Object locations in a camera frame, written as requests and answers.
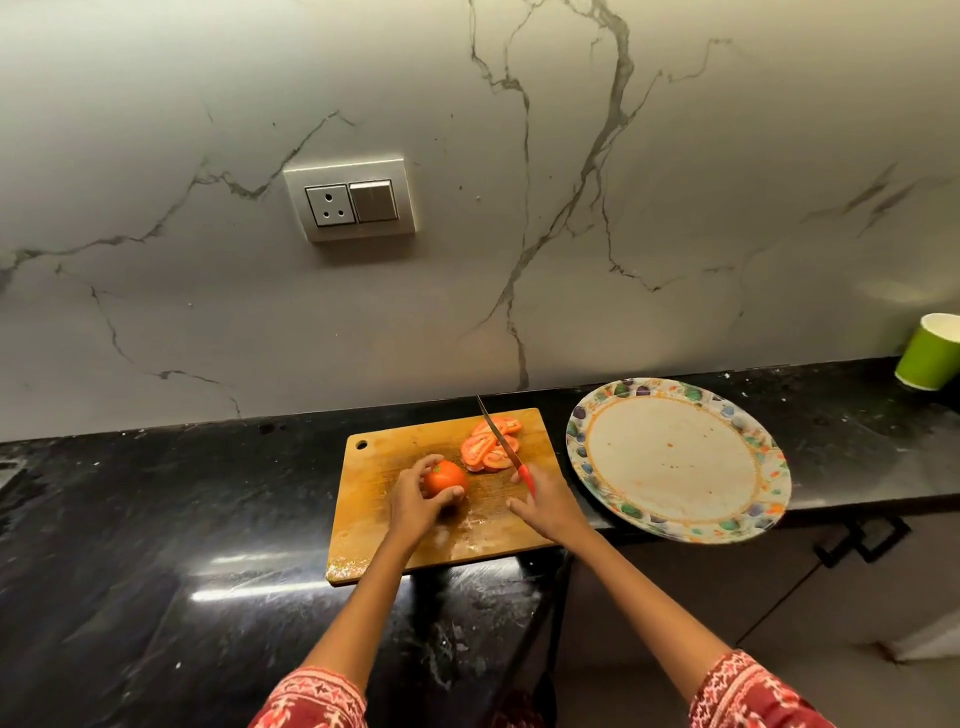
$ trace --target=red knife handle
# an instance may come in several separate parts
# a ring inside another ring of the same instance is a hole
[[[530,495],[537,497],[537,486],[534,485],[534,477],[530,474],[530,469],[525,465],[521,465],[516,469],[520,477],[523,479],[523,482],[527,484],[527,488],[530,491]]]

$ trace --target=decorative plate rim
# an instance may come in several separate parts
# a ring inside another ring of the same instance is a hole
[[[665,518],[651,514],[646,506],[633,502],[595,473],[586,447],[589,423],[599,412],[631,397],[659,397],[692,404],[736,431],[754,457],[759,480],[755,497],[742,513],[723,521],[681,522]],[[734,544],[752,539],[783,517],[793,490],[786,456],[763,425],[739,405],[676,379],[637,376],[597,387],[573,408],[565,440],[574,472],[597,500],[627,523],[672,541]]]

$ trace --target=floor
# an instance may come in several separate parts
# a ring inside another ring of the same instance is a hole
[[[958,658],[896,666],[847,647],[765,665],[841,728],[947,728],[960,716]],[[686,726],[686,706],[656,666],[562,673],[556,688],[560,728]]]

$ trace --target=hand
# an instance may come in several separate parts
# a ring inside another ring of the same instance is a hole
[[[562,478],[548,475],[536,466],[529,469],[534,477],[536,497],[528,493],[526,502],[510,498],[507,506],[543,538],[575,550],[594,533],[577,499]],[[519,482],[519,473],[514,473],[511,480]]]
[[[410,550],[416,548],[430,530],[441,508],[459,503],[464,497],[464,489],[459,485],[446,488],[432,498],[423,497],[420,490],[423,476],[443,459],[442,455],[427,455],[411,468],[400,471],[390,494],[390,528],[387,535],[398,538]]]

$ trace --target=cabinet door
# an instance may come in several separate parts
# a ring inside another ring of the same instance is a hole
[[[742,645],[758,656],[890,642],[960,605],[960,514],[905,519],[913,532],[873,564],[821,568]]]
[[[728,546],[657,541],[621,551],[694,617],[732,643],[817,563],[812,546],[824,530],[774,530]],[[557,669],[652,660],[596,577],[583,564],[574,564]]]

